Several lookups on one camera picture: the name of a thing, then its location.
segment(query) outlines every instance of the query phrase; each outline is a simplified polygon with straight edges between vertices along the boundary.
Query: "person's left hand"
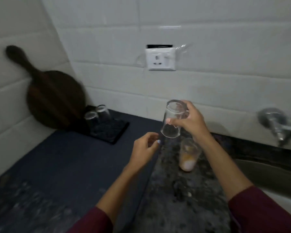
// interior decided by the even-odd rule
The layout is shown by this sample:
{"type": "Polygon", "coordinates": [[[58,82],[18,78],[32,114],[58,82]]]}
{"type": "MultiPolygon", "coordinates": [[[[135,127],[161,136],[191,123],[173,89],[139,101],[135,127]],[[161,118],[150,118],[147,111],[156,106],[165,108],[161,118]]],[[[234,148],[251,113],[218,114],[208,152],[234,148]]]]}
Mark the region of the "person's left hand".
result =
{"type": "Polygon", "coordinates": [[[132,155],[125,169],[138,172],[143,168],[143,166],[151,160],[155,151],[158,149],[160,143],[158,138],[159,134],[148,132],[144,136],[135,140],[132,155]]]}

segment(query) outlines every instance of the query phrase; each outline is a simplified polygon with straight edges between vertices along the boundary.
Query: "maroon sleeve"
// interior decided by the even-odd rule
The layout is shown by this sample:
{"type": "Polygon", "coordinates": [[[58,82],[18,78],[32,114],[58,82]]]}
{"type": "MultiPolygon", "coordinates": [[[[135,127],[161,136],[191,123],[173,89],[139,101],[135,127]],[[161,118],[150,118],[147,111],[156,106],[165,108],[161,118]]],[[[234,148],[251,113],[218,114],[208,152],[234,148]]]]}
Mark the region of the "maroon sleeve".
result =
{"type": "Polygon", "coordinates": [[[255,186],[238,193],[228,206],[233,233],[291,232],[291,214],[255,186]]]}
{"type": "Polygon", "coordinates": [[[78,220],[67,233],[112,233],[113,224],[101,209],[94,207],[78,220]]]}

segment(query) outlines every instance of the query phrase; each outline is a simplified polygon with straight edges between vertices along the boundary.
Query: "tiled wall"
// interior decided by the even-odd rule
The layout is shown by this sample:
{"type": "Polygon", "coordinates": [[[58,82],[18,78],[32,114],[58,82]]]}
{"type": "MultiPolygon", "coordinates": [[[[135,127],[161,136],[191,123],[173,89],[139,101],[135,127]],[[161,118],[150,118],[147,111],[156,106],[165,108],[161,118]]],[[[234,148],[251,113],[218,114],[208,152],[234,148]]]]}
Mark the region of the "tiled wall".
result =
{"type": "Polygon", "coordinates": [[[291,118],[291,0],[43,2],[95,104],[161,120],[168,99],[185,98],[213,132],[271,145],[255,113],[291,118]],[[153,72],[146,44],[190,47],[177,71],[153,72]]]}
{"type": "Polygon", "coordinates": [[[7,45],[22,47],[40,69],[73,73],[41,0],[0,0],[0,174],[53,132],[30,115],[31,78],[5,57],[7,45]]]}

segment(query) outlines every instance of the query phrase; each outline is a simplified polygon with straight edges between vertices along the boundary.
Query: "chrome tap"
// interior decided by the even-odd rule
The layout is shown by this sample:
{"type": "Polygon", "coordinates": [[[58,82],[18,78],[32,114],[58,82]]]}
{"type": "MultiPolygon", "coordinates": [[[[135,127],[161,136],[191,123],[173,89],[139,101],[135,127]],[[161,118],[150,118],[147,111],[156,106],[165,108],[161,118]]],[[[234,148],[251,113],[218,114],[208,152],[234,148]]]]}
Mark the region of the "chrome tap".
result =
{"type": "Polygon", "coordinates": [[[277,108],[267,108],[258,112],[258,120],[277,137],[278,146],[282,147],[291,137],[291,126],[287,125],[287,116],[277,108]]]}

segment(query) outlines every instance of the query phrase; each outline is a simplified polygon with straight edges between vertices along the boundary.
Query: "switch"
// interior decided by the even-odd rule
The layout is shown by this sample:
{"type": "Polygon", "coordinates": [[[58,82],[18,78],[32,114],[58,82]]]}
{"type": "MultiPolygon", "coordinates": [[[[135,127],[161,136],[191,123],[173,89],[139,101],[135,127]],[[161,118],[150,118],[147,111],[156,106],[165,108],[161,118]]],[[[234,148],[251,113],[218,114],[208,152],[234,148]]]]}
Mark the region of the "switch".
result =
{"type": "Polygon", "coordinates": [[[176,50],[174,47],[147,48],[146,62],[149,70],[175,71],[176,50]]]}

